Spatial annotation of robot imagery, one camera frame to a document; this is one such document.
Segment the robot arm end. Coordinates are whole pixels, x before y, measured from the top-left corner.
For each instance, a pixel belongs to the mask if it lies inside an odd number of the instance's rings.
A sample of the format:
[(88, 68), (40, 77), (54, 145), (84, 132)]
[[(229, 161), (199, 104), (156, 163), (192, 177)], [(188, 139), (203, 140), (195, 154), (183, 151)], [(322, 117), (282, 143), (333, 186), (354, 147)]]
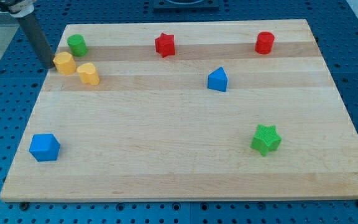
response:
[(12, 17), (24, 17), (34, 11), (36, 0), (0, 0), (0, 11)]

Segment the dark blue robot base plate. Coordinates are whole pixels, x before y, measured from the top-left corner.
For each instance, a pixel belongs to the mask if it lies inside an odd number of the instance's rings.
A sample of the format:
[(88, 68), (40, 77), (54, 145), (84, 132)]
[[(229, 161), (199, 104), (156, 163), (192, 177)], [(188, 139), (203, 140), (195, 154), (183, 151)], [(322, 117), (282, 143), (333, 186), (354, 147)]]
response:
[(154, 11), (219, 9), (219, 0), (153, 0)]

